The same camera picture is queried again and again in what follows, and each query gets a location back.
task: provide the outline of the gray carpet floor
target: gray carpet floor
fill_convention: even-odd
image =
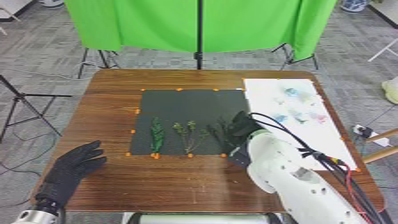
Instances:
[[[20,18],[22,22],[2,23],[9,35],[0,35],[0,73],[20,91],[75,96],[72,99],[59,99],[48,111],[48,119],[63,130],[79,106],[89,79],[75,81],[48,75],[77,78],[84,48],[64,8],[48,10],[38,4]],[[317,74],[347,130],[354,124],[368,125],[377,132],[398,126],[398,107],[393,107],[386,101],[381,88],[381,82],[398,76],[398,58],[386,53],[372,63],[367,61],[397,37],[398,31],[370,10],[354,15],[336,9],[317,50],[320,70],[315,71],[311,61],[287,67],[287,70],[306,70]],[[283,52],[272,54],[271,50],[207,54],[205,68],[279,70]],[[95,52],[91,52],[89,60],[100,63]],[[132,47],[123,50],[116,60],[123,68],[194,69],[196,67],[191,53]],[[96,68],[88,68],[84,77],[91,78],[95,72]],[[11,100],[13,94],[0,86],[0,125],[6,122]],[[43,108],[47,100],[32,98],[32,103]],[[16,121],[32,116],[22,106],[16,112]],[[375,144],[365,145],[356,135],[352,138],[363,154],[381,149]],[[393,144],[398,144],[398,138],[391,140]],[[22,170],[41,172],[57,141],[59,138],[50,134],[40,121],[9,129],[0,145],[0,160],[6,165],[16,166],[50,150],[41,158],[20,167]],[[383,189],[386,208],[398,223],[398,155],[377,161],[368,168]],[[13,222],[20,211],[29,207],[29,204],[9,205],[27,199],[36,181],[34,174],[8,172],[0,176],[0,224]],[[120,213],[70,213],[68,217],[68,223],[73,224],[120,222]]]

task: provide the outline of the paper sheet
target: paper sheet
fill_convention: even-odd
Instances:
[[[251,112],[258,112],[272,118],[285,116],[283,125],[303,138],[310,147],[329,156],[340,158],[351,165],[351,168],[356,169],[358,164],[342,140],[338,127],[311,80],[246,79],[246,98]],[[272,123],[272,120],[267,118],[256,118]],[[278,138],[301,147],[297,140],[281,130],[267,126],[265,128],[272,131]],[[303,162],[306,168],[326,170],[311,156]]]

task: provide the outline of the light stand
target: light stand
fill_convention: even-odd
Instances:
[[[272,53],[276,53],[279,49],[283,49],[285,56],[287,56],[287,61],[285,61],[283,67],[281,67],[281,71],[285,70],[287,65],[294,65],[295,63],[299,63],[301,61],[306,61],[311,58],[313,58],[313,62],[315,62],[315,69],[317,70],[320,69],[315,54],[303,60],[295,61],[295,59],[294,59],[295,50],[292,50],[290,54],[288,54],[287,43],[279,45],[279,47],[272,50]]]
[[[54,104],[54,100],[56,100],[56,98],[57,98],[57,97],[72,97],[72,95],[50,95],[50,94],[25,94],[25,93],[20,93],[18,90],[16,90],[16,88],[15,88],[15,86],[11,85],[8,79],[4,78],[2,75],[0,75],[0,84],[4,84],[6,88],[8,88],[9,91],[15,93],[13,106],[11,106],[9,116],[8,116],[8,120],[6,120],[6,124],[4,124],[2,134],[0,134],[0,143],[2,143],[2,141],[4,141],[4,135],[6,135],[8,128],[9,128],[11,126],[15,126],[15,125],[18,125],[18,124],[22,124],[22,123],[25,123],[25,122],[29,122],[29,121],[38,120],[38,119],[43,120],[47,126],[52,128],[54,132],[56,132],[57,135],[61,136],[61,133],[59,133],[59,131],[57,131],[57,129],[56,129],[52,123],[48,122],[48,120],[47,120],[47,118],[45,118],[45,114],[47,114],[48,108],[50,108],[50,106],[52,106],[52,104]],[[27,98],[25,98],[27,96],[50,97],[50,98],[52,98],[52,100],[50,100],[50,102],[48,102],[48,104],[47,104],[47,107],[45,107],[43,112],[40,112],[38,109],[36,109],[36,107],[32,106],[32,104],[31,104],[31,102],[29,102],[29,100],[27,100]],[[18,102],[24,103],[24,105],[27,106],[27,108],[29,108],[29,110],[32,111],[32,113],[34,113],[36,116],[34,116],[32,118],[29,118],[29,119],[25,119],[25,120],[22,120],[22,121],[11,123],[11,118],[13,118],[13,115],[15,115],[15,110],[16,110],[16,104],[18,104]]]
[[[89,64],[89,63],[86,62],[86,60],[88,60],[88,54],[89,54],[89,48],[86,48],[86,50],[84,50],[84,58],[82,58],[82,64],[80,64],[80,68],[79,68],[79,79],[82,78],[84,67],[93,65],[93,64]],[[107,61],[107,59],[105,59],[105,55],[104,55],[104,51],[102,51],[102,50],[98,50],[98,54],[100,54],[102,61],[104,61],[104,66],[100,66],[100,68],[102,68],[102,69],[111,69],[111,68],[114,68],[114,67],[121,68],[121,66],[120,66],[118,63],[116,63],[116,60],[114,60],[114,66],[109,65],[109,61]]]
[[[203,9],[205,0],[198,0],[198,52],[194,54],[198,66],[196,69],[203,70]]]

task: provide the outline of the green backdrop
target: green backdrop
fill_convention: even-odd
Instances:
[[[313,55],[336,0],[205,0],[205,52],[288,43]],[[198,0],[66,0],[88,48],[196,52]]]

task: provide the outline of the cable bundle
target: cable bundle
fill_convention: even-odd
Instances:
[[[274,125],[274,124],[260,121],[258,119],[255,119],[255,116],[262,116],[263,118],[271,119],[276,122],[278,125]],[[347,191],[349,191],[349,194],[351,194],[351,197],[352,197],[352,201],[354,201],[354,207],[356,207],[356,210],[358,210],[367,222],[370,224],[384,224],[386,223],[384,218],[383,218],[383,216],[377,212],[374,203],[370,202],[370,198],[368,198],[368,196],[363,192],[363,189],[358,185],[358,182],[352,178],[352,170],[351,170],[351,167],[349,167],[347,163],[340,159],[329,157],[320,151],[317,151],[310,147],[304,140],[292,133],[292,131],[288,130],[285,125],[278,122],[278,120],[271,116],[267,116],[262,113],[251,113],[249,117],[260,124],[267,125],[269,127],[274,127],[281,131],[285,131],[290,134],[290,136],[295,138],[297,142],[303,145],[303,148],[299,149],[299,151],[303,152],[303,157],[304,158],[308,156],[315,157],[322,166],[326,167],[326,169],[333,173],[335,178],[338,179],[340,183],[343,184],[343,186],[347,188]]]

